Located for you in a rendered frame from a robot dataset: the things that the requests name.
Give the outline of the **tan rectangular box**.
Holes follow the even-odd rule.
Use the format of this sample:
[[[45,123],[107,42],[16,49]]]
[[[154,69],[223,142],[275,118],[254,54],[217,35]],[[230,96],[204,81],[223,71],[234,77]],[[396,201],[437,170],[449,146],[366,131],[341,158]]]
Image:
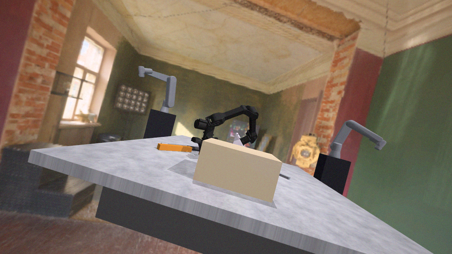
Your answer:
[[[282,162],[214,138],[202,141],[193,180],[272,203]]]

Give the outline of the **orange rectangular bar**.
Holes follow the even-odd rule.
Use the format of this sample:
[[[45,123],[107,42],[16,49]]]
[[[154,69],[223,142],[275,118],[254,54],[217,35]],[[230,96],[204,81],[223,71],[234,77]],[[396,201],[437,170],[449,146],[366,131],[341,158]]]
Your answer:
[[[190,147],[190,146],[179,146],[179,145],[160,144],[160,143],[158,143],[157,149],[160,151],[183,151],[183,152],[191,152],[192,151],[192,147]]]

